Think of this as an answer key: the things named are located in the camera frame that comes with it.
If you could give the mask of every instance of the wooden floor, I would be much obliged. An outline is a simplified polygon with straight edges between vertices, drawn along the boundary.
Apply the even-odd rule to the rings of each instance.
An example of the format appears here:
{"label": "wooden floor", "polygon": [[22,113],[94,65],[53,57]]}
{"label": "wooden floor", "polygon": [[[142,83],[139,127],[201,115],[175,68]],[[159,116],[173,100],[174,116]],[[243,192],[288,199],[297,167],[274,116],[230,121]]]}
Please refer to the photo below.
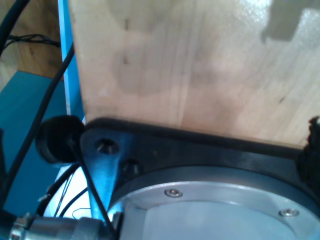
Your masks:
{"label": "wooden floor", "polygon": [[[0,21],[14,2],[0,1]],[[31,0],[11,34],[43,34],[60,41],[58,1]],[[37,43],[13,43],[4,50],[0,58],[0,91],[18,70],[52,78],[61,63],[60,48]]]}
{"label": "wooden floor", "polygon": [[69,0],[99,117],[302,147],[320,114],[320,0]]}

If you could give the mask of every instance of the circular metal housing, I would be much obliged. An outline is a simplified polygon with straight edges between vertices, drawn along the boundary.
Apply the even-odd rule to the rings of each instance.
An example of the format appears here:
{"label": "circular metal housing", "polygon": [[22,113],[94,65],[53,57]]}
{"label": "circular metal housing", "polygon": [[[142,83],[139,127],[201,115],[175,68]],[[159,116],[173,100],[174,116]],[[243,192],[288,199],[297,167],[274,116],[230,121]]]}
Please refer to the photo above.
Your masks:
{"label": "circular metal housing", "polygon": [[[179,193],[183,195],[168,196]],[[201,239],[220,240],[229,240],[234,235],[242,235],[237,237],[241,240],[320,237],[320,209],[311,198],[285,182],[232,168],[190,166],[148,173],[117,189],[112,205],[125,209],[125,220],[126,216],[130,218],[130,208],[145,211],[143,224],[135,227],[141,228],[142,240],[161,239],[163,232],[166,236],[174,233],[167,240],[195,233]]]}

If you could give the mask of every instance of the wooden board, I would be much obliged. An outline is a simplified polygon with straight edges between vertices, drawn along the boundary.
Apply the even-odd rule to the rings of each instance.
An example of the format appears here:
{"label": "wooden board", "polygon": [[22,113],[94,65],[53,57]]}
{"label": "wooden board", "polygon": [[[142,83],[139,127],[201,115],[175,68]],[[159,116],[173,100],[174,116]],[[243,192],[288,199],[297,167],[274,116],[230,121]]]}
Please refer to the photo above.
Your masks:
{"label": "wooden board", "polygon": [[88,121],[301,147],[320,114],[319,0],[69,0]]}
{"label": "wooden board", "polygon": [[[15,1],[0,1],[0,21]],[[12,35],[43,34],[59,41],[59,17],[57,0],[30,1],[16,25]],[[52,78],[62,63],[61,49],[35,43],[13,43],[0,58],[0,91],[14,73],[24,71]]]}

